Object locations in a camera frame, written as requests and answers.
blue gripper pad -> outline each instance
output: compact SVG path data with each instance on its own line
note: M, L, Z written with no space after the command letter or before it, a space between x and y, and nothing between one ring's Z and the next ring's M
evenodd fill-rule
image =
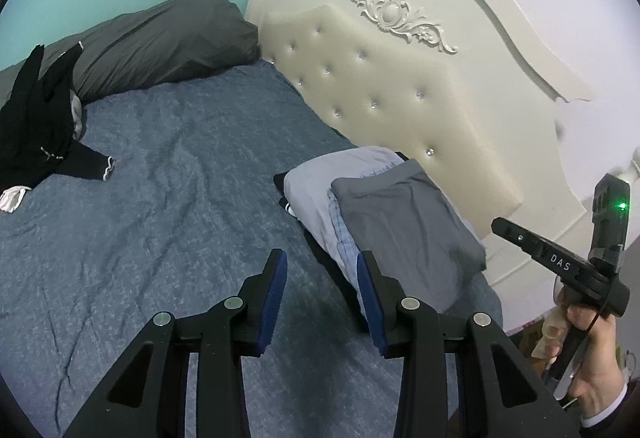
M380 355L386 354L386 333L385 333L385 319L382 312L382 306L378 300L378 294L373 286L371 280L371 274L367 267L367 262L364 259L362 252L358 255L358 287L360 288L360 295L362 296L362 303L367 317L367 323L369 323L369 333L371 333L371 339L373 344L377 347Z
M282 251L276 262L273 277L269 284L269 291L262 305L260 313L260 329L256 347L260 354L263 354L273 337L273 330L278 320L278 312L280 311L280 303L282 302L282 294L287 283L287 253Z

metal screw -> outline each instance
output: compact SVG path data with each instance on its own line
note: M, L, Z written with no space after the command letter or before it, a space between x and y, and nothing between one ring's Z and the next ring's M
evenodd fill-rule
M491 324L491 317L486 313L479 312L474 315L474 322L478 326L488 326Z
M229 299L225 301L225 308L227 310L237 310L242 307L242 304L243 301L240 297L229 297Z
M413 297L405 297L400 303L405 310L417 310L420 307L420 301Z
M154 316L154 324L156 326L164 326L171 322L171 313L160 312Z

folded clothes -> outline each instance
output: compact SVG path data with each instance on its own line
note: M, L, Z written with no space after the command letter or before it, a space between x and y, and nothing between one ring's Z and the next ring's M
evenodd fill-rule
M284 196L291 214L311 233L343 274L345 267L337 250L334 226L329 217L327 191L340 177L359 177L376 169L402 163L402 158L385 147L357 147L313 158L284 176Z
M368 178L370 176L376 176L378 174L382 174L385 171L388 171L392 167L395 167L401 163L402 160L399 160L397 162L388 164L385 167L380 167L379 169L374 169L372 171L362 173L359 177ZM338 204L338 199L335 197L334 192L329 189L326 192L326 195L329 199L329 218L331 219L331 224L334 226L334 233L336 238L335 245L343 265L343 274L346 277L347 281L349 281L351 286L353 286L356 290L358 303L360 304L360 312L362 313L362 315L366 315L364 304L362 303L362 297L360 296L360 288L358 287L357 265L360 249L356 245L356 242L353 240L353 236L350 234L349 229L344 224L342 213L340 212L340 205Z
M345 227L359 250L371 250L383 275L437 312L449 309L485 269L485 251L420 164L409 160L367 178L332 182ZM353 283L353 247L342 243Z

gray folded shirt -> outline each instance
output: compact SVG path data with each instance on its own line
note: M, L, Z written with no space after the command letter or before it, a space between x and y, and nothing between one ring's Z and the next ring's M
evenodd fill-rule
M331 189L358 248L371 250L383 275L437 312L486 268L484 247L417 161L369 178L338 178Z

blue bedsheet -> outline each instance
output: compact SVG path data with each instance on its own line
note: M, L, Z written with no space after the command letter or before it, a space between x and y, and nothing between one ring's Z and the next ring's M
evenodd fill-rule
M273 344L244 359L254 438L389 437L401 362L359 334L271 182L352 147L270 64L92 103L108 182L52 176L0 215L0 373L45 438L64 432L156 312L206 311L287 250ZM473 299L499 315L497 298ZM194 436L194 370L187 436Z

